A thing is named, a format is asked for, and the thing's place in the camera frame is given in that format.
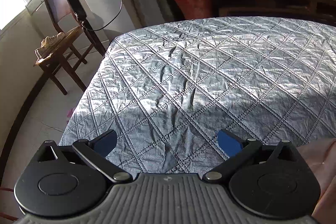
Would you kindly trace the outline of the pink garment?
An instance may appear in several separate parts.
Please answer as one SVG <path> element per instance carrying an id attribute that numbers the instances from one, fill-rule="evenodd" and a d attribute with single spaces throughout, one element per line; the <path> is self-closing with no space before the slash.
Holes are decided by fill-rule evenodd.
<path id="1" fill-rule="evenodd" d="M 321 188 L 321 195 L 312 216 L 319 223 L 335 223 L 335 139 L 320 139 L 297 148 L 313 171 Z"/>

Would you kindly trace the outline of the wooden chair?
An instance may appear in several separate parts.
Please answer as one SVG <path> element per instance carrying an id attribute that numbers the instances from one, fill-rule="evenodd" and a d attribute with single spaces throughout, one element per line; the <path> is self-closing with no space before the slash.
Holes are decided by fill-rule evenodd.
<path id="1" fill-rule="evenodd" d="M 68 75 L 74 80 L 76 85 L 83 91 L 86 90 L 85 84 L 76 73 L 80 64 L 86 64 L 86 56 L 94 48 L 93 39 L 86 34 L 80 24 L 63 31 L 59 26 L 59 22 L 67 15 L 74 16 L 67 0 L 43 0 L 48 15 L 54 29 L 58 32 L 55 36 L 47 36 L 41 41 L 41 46 L 35 50 L 37 56 L 36 66 L 40 67 L 49 79 L 66 95 L 67 91 L 56 78 L 56 73 L 63 68 Z M 74 46 L 74 42 L 82 35 L 86 34 L 90 41 L 90 46 L 80 53 Z"/>

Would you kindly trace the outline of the grey quilted table cover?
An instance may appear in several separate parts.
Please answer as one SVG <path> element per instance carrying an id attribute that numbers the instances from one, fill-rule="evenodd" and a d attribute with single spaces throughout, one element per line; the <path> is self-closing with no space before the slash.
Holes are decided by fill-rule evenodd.
<path id="1" fill-rule="evenodd" d="M 108 160 L 136 175 L 204 174 L 228 130 L 264 144 L 335 137 L 335 28 L 305 20 L 186 20 L 116 37 L 61 145 L 108 130 Z"/>

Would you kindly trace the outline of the beige shoes on chair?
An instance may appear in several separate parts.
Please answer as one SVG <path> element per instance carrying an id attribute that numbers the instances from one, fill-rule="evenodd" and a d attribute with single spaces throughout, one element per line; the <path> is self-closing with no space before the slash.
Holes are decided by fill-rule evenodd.
<path id="1" fill-rule="evenodd" d="M 60 32 L 55 36 L 46 36 L 41 41 L 41 46 L 35 49 L 35 55 L 38 59 L 44 59 L 49 56 L 60 44 L 60 42 L 65 38 L 66 34 Z"/>

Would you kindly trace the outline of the red plant pot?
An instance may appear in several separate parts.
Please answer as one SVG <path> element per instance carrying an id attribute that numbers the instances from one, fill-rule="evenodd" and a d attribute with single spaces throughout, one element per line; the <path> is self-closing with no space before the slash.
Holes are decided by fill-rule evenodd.
<path id="1" fill-rule="evenodd" d="M 186 20 L 213 16 L 213 0 L 175 0 Z"/>

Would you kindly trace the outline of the wooden TV bench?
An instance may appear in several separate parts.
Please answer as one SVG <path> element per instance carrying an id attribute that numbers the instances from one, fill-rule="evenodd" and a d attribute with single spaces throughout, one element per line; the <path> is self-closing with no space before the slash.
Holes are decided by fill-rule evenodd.
<path id="1" fill-rule="evenodd" d="M 269 16 L 335 26 L 335 0 L 218 0 L 219 16 Z"/>

